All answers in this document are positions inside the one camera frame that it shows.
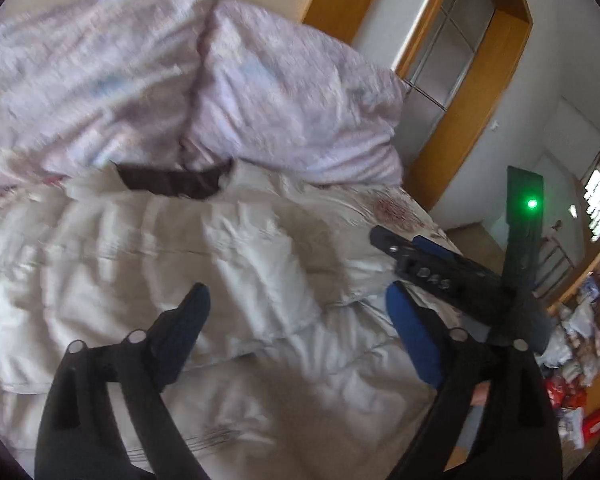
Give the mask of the cluttered wooden desk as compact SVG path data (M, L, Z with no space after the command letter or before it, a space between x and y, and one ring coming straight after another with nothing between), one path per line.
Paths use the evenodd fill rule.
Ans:
M558 419L559 437L576 450L600 440L600 262L556 307L557 327L536 360Z

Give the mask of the right lilac floral pillow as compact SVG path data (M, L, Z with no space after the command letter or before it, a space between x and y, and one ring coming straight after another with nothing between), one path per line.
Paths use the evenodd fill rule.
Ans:
M392 70L242 0L214 8L200 54L186 168L242 159L315 184L401 183L405 86Z

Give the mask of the lilac floral pillow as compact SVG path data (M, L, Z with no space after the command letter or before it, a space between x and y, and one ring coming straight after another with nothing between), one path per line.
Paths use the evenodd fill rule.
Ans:
M242 159L315 184L401 183L405 86L392 70L242 0L214 8L200 54L186 168Z
M73 0L0 23L0 186L178 166L218 0Z

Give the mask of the left lilac floral pillow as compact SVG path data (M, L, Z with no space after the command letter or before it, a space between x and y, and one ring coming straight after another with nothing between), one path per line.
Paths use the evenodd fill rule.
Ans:
M73 0L0 23L0 186L178 166L218 0Z

